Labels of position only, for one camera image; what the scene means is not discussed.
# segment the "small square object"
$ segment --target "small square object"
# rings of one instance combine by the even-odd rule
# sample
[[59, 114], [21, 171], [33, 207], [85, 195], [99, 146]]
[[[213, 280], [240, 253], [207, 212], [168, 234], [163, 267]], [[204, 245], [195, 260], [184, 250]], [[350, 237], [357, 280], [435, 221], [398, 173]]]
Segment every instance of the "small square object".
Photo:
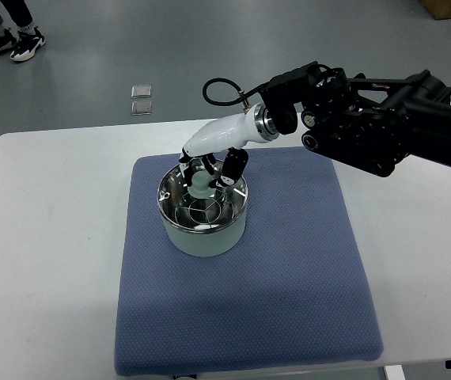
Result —
[[133, 101], [131, 115], [149, 115], [152, 113], [151, 101]]
[[137, 97], [150, 97], [152, 94], [151, 85], [133, 85], [131, 91], [131, 98], [135, 99]]

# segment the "blue cushion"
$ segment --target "blue cushion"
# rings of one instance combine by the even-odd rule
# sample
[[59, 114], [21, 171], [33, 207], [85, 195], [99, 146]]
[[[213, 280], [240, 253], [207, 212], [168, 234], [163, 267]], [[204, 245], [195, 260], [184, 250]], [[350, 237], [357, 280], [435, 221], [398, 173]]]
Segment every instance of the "blue cushion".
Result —
[[249, 154], [244, 235], [211, 258], [182, 253], [162, 225], [157, 187], [178, 155], [136, 162], [116, 325], [118, 374], [375, 360], [382, 353], [332, 162], [300, 147]]

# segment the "metal pot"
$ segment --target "metal pot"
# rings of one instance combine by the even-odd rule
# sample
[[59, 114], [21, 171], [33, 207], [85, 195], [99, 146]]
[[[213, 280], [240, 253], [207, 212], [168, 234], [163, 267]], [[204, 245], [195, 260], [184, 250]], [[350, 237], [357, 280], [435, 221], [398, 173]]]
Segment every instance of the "metal pot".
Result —
[[[193, 165], [197, 173], [204, 170], [200, 163]], [[222, 165], [217, 161], [210, 179], [220, 176]], [[162, 178], [157, 202], [171, 242], [189, 255], [212, 257], [231, 249], [243, 235], [247, 197], [242, 177], [235, 185], [218, 188], [207, 198], [195, 198], [189, 194], [177, 165]]]

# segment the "robotic arm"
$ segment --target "robotic arm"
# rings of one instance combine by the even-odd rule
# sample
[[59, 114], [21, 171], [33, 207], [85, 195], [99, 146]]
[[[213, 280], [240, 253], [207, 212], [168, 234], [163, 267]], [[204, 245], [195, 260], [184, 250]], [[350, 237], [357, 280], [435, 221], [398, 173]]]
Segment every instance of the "robotic arm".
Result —
[[[235, 101], [217, 102], [207, 96], [215, 82], [226, 82], [240, 94]], [[381, 91], [377, 103], [358, 91]], [[263, 104], [248, 104], [259, 93]], [[347, 78], [341, 68], [312, 62], [273, 77], [243, 93], [228, 79], [216, 78], [203, 87], [213, 105], [243, 103], [244, 114], [205, 125], [184, 145], [180, 168], [190, 185], [191, 162], [199, 159], [213, 172], [213, 153], [229, 149], [221, 177], [210, 186], [235, 183], [243, 173], [248, 141], [269, 143], [279, 134], [294, 133], [298, 126], [295, 104], [301, 103], [301, 120], [309, 129], [303, 145], [312, 152], [344, 164], [387, 177], [410, 154], [451, 167], [451, 88], [428, 70], [402, 80], [369, 79], [364, 74]]]

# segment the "gray floor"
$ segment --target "gray floor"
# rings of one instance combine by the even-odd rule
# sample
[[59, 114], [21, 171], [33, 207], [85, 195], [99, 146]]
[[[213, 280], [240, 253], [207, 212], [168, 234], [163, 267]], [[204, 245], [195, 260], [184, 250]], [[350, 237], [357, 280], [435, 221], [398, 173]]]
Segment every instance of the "gray floor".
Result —
[[[0, 135], [226, 116], [239, 106], [208, 105], [201, 97], [206, 80], [223, 76], [250, 89], [313, 60], [371, 78], [405, 78], [427, 68], [451, 86], [451, 21], [434, 21], [417, 0], [27, 3], [47, 46], [22, 64], [0, 57]], [[131, 116], [131, 86], [142, 83], [153, 86], [153, 113]], [[211, 93], [223, 100], [235, 95], [223, 88]], [[405, 372], [408, 379], [451, 379], [443, 363]]]

